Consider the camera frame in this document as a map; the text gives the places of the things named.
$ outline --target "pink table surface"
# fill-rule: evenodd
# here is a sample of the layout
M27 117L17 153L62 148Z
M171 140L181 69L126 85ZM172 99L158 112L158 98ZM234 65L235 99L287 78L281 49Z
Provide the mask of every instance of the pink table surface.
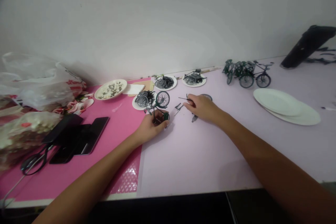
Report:
M224 111L275 147L318 182L336 181L336 64L302 63L298 68L280 68L283 57L265 59L275 62L268 71L270 88L284 91L314 108L321 123L301 126L283 121L254 99L256 83L244 89L234 79L226 84L221 70L205 73L201 87L187 87L181 80L169 90L171 125L142 147L137 197L208 193L259 188L261 184L229 137L216 126L198 119L185 107L174 117L178 97L186 93L209 94Z
M94 92L98 87L89 87L88 91ZM67 164L47 164L37 174L25 177L8 198L15 198L15 201L56 198L75 179L137 129L145 114L132 107L132 100L133 97L123 94L111 100L95 100L94 104L81 115L84 118L83 124L90 124L97 117L110 117L110 120L93 152L90 155L75 156ZM107 193L137 191L140 154L141 146L128 157L119 169L106 190ZM20 166L4 173L0 177L0 198L3 198L21 177Z

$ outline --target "white paper plate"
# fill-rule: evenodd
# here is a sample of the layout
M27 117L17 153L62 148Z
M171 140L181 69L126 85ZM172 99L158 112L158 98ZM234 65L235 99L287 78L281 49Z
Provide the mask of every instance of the white paper plate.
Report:
M275 89L256 89L253 95L263 107L285 116L300 116L301 102L293 96Z
M134 97L134 99L133 99L133 101L132 101L132 106L133 106L133 108L135 108L136 110L144 110L146 107L140 107L140 106L138 105L138 103L135 102L135 99L137 98L137 96L138 96L138 95L136 95L136 96ZM157 96L157 93L154 93L153 103L155 102L156 96Z
M321 121L321 117L319 115L319 113L313 109L312 107L308 106L307 104L300 102L301 103L301 107L302 107L302 113L300 116L285 116L285 115L281 115L281 114L277 114L274 113L271 110L266 109L268 112L270 112L272 115L290 122L290 123L294 123L294 124L299 124L299 125L315 125L318 124Z
M192 87L192 88L196 88L198 86L203 86L207 81L206 79L203 79L203 81L200 82L200 83L196 83L195 85L189 85L189 84L186 83L186 80L184 80L183 78L184 78L184 75L182 77L183 84L186 85L186 86Z
M122 90L116 94L115 96L112 96L112 97L109 97L109 98L106 98L106 99L100 99L98 98L99 96L102 96L103 95L103 92L104 90L106 89L106 87L108 87L109 85L113 84L113 83L116 83L116 82L120 82L121 84L123 84L124 86L122 87ZM109 100L109 99L114 99L116 97L118 97L119 95L121 95L123 93L123 91L125 90L127 86L127 81L123 80L123 79L117 79L117 80L113 80L113 81L110 81L110 82L107 82L105 84L103 84L100 88L98 88L98 90L95 92L94 94L94 97L97 99L97 100Z
M166 77L170 77L170 78L173 79L173 81L174 81L173 86L170 87L170 88L168 88L168 89L160 89L160 88L158 88L157 86L155 86L155 83L154 83L154 87L155 87L157 90L160 90L160 91L168 91L168 90L173 89L174 87L176 87L176 85L177 85L177 79L175 78L175 76L172 76L172 75L165 75L165 76L166 76Z

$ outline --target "pink mat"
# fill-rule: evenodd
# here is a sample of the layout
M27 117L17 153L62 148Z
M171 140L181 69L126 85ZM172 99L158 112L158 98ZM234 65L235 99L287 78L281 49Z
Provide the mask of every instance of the pink mat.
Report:
M94 92L98 87L89 87L87 91ZM132 100L133 97L127 95L106 101L95 100L94 104L81 115L84 118L83 124L90 124L97 117L110 117L110 120L93 152L90 155L75 156L67 164L47 164L37 174L25 177L8 198L15 198L15 201L56 198L75 179L137 129L145 113L135 110L132 107ZM140 154L141 146L119 169L106 190L109 194L137 191ZM21 176L18 165L0 177L0 198L6 195Z

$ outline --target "hand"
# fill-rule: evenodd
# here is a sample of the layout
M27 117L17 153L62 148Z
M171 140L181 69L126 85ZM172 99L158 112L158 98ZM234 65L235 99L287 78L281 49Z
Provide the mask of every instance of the hand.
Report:
M218 114L222 113L222 110L216 104L203 95L196 96L189 94L188 98L192 101L188 101L189 104L183 103L183 105L203 120L215 123Z
M155 118L162 117L162 113L159 110L155 110ZM161 124L157 125L153 123L154 115L146 115L142 120L139 128L133 133L140 141L141 144L148 142L158 135L164 128L169 124L169 121L166 120Z

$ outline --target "stack of white plates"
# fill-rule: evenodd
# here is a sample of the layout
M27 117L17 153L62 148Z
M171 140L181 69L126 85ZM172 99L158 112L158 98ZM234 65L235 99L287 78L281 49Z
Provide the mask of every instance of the stack of white plates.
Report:
M314 125L321 121L319 113L293 96L275 89L256 89L255 99L272 115L294 124Z

